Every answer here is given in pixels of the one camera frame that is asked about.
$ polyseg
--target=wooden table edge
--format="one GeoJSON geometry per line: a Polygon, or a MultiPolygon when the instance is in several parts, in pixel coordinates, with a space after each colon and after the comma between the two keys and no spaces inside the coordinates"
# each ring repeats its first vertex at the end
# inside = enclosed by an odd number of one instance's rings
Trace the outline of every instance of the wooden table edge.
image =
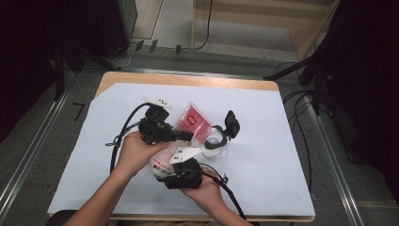
{"type": "Polygon", "coordinates": [[[225,78],[204,75],[179,75],[163,73],[105,73],[95,97],[116,83],[137,83],[154,85],[193,86],[226,89],[258,89],[279,91],[277,83],[263,80],[225,78]]]}
{"type": "MultiPolygon", "coordinates": [[[[209,216],[197,215],[131,215],[131,214],[114,214],[110,219],[116,220],[157,220],[157,221],[193,221],[193,222],[209,222],[212,220],[209,216]]],[[[315,216],[248,216],[249,222],[303,222],[309,223],[314,221],[315,216]]]]}

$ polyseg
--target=black cabinet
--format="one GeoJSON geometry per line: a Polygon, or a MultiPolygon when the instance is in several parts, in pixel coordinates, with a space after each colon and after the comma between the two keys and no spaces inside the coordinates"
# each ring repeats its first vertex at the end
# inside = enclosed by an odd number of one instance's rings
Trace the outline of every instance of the black cabinet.
{"type": "Polygon", "coordinates": [[[137,18],[135,0],[60,1],[57,11],[61,36],[100,57],[128,47],[137,18]]]}
{"type": "Polygon", "coordinates": [[[48,23],[41,21],[47,8],[27,6],[39,14],[32,15],[23,5],[0,8],[0,142],[55,81],[48,23]]]}
{"type": "Polygon", "coordinates": [[[399,3],[342,1],[334,20],[346,10],[327,59],[334,119],[355,160],[381,171],[399,201],[399,3]]]}

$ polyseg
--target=person's left hand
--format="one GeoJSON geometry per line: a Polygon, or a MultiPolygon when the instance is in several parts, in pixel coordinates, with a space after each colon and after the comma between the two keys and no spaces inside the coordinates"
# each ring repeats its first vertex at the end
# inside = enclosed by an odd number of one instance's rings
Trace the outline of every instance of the person's left hand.
{"type": "Polygon", "coordinates": [[[166,142],[148,145],[140,136],[138,131],[125,136],[120,150],[120,157],[114,169],[126,173],[125,175],[130,178],[143,169],[153,155],[168,147],[166,142]]]}

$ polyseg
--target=black clamp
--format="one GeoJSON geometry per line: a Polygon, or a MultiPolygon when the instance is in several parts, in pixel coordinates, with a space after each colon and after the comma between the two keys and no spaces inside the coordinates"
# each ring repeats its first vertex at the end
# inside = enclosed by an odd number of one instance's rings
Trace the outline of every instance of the black clamp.
{"type": "Polygon", "coordinates": [[[190,141],[194,134],[177,129],[172,129],[170,124],[165,122],[169,113],[159,105],[151,105],[146,112],[146,117],[141,119],[138,130],[146,144],[153,144],[158,141],[190,141]]]}
{"type": "Polygon", "coordinates": [[[227,140],[231,140],[235,138],[240,131],[240,123],[235,118],[234,113],[230,110],[225,119],[226,129],[223,130],[220,125],[214,125],[212,128],[215,128],[216,131],[222,136],[222,140],[218,143],[212,143],[208,140],[205,141],[205,148],[208,150],[216,149],[223,147],[227,144],[227,140]]]}

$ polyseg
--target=red packaging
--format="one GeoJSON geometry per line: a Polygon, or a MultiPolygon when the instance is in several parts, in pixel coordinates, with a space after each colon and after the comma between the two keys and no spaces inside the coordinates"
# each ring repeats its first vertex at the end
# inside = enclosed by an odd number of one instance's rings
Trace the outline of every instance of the red packaging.
{"type": "Polygon", "coordinates": [[[185,132],[193,133],[193,138],[199,144],[203,144],[212,131],[211,122],[192,103],[188,105],[188,108],[176,123],[176,127],[185,132]]]}

